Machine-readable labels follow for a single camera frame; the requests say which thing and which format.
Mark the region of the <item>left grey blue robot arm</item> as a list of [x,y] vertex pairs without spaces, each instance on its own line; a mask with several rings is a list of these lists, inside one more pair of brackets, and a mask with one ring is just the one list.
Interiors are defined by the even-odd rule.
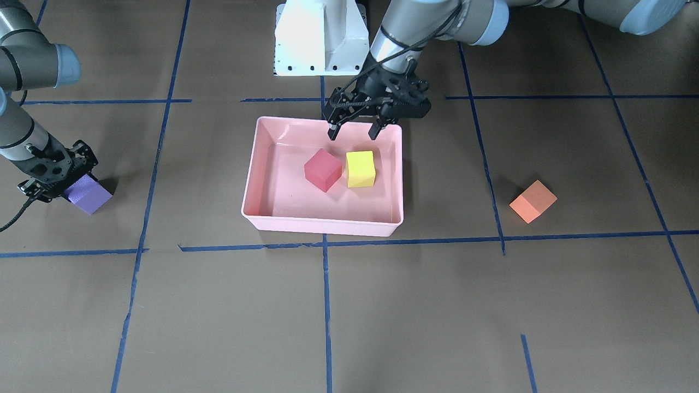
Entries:
[[334,89],[323,114],[329,139],[343,124],[372,117],[369,137],[402,118],[422,118],[430,110],[429,83],[416,75],[432,40],[487,46],[502,37],[512,10],[562,8],[624,33],[649,35],[674,18],[684,1],[392,1],[358,75]]

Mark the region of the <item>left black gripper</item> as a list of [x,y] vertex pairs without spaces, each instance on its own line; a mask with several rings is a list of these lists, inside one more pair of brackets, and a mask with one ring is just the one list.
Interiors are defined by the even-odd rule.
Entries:
[[372,141],[389,123],[427,115],[431,109],[426,94],[429,82],[417,76],[417,65],[409,63],[404,72],[395,73],[382,64],[365,63],[351,90],[348,86],[334,89],[322,110],[329,122],[330,141],[337,139],[343,123],[360,115],[376,117],[369,129]]

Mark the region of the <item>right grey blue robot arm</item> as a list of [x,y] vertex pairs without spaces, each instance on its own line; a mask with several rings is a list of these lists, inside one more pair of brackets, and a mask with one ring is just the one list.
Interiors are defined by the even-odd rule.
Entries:
[[61,197],[97,166],[89,145],[67,147],[12,97],[13,92],[76,83],[81,67],[73,49],[51,43],[19,1],[1,4],[1,152],[28,176],[19,189],[29,199],[48,203]]

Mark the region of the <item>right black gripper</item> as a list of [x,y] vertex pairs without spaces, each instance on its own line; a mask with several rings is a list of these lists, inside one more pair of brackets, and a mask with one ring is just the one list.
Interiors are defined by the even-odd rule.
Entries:
[[34,144],[26,144],[25,149],[33,156],[26,161],[30,179],[20,182],[17,189],[28,199],[50,203],[55,198],[52,189],[66,189],[63,197],[72,204],[100,201],[100,184],[91,174],[98,159],[84,141],[78,140],[71,148],[53,147],[50,141],[43,150]]

